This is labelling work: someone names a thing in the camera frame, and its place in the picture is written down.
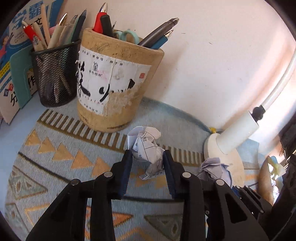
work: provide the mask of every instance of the pen tip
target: pen tip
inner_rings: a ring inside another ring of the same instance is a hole
[[[108,11],[108,3],[104,2],[104,4],[102,5],[102,7],[100,8],[99,12],[105,12],[107,13]]]
[[[172,21],[174,22],[174,24],[176,25],[176,24],[179,22],[180,19],[179,19],[179,18],[172,18],[171,20],[172,20]]]
[[[171,30],[171,31],[169,31],[169,32],[167,32],[167,33],[165,34],[165,36],[167,37],[167,39],[170,38],[170,36],[172,35],[173,31],[174,31],[174,30]]]
[[[28,24],[24,20],[22,21],[22,25],[24,28],[28,26]]]
[[[60,22],[58,25],[65,26],[68,18],[68,13],[65,13],[64,16],[61,18]]]

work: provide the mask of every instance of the pen holder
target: pen holder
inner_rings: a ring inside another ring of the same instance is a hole
[[[64,46],[31,52],[35,81],[40,102],[57,107],[77,95],[77,58],[81,40]]]
[[[116,132],[134,118],[141,99],[164,56],[87,28],[78,63],[80,119],[101,132]]]

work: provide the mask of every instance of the white wall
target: white wall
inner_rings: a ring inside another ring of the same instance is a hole
[[[102,4],[69,0],[64,12],[73,16],[87,9],[84,27],[90,27]],[[218,129],[261,103],[295,48],[289,30],[264,0],[109,0],[108,5],[116,29],[131,28],[141,37],[171,18],[180,18],[162,48],[165,56],[146,96]],[[295,89],[294,76],[285,93]],[[254,140],[266,142],[277,135],[295,111],[294,96],[281,96],[281,104],[268,110]]]

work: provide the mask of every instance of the book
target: book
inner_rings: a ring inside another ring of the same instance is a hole
[[[22,21],[28,24],[36,22],[43,32],[40,7],[45,5],[49,27],[56,25],[57,16],[64,0],[31,0],[12,19],[0,38],[0,115],[8,124],[19,110],[10,72],[10,57],[21,49],[31,45],[23,31]],[[36,91],[34,74],[28,71],[30,93]]]

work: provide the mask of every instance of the blue pen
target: blue pen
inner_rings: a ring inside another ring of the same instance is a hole
[[[165,35],[163,35],[160,39],[158,39],[151,47],[151,49],[159,49],[161,46],[163,46],[168,39],[170,38],[170,36],[172,35],[174,30],[171,30],[169,32],[167,32]]]

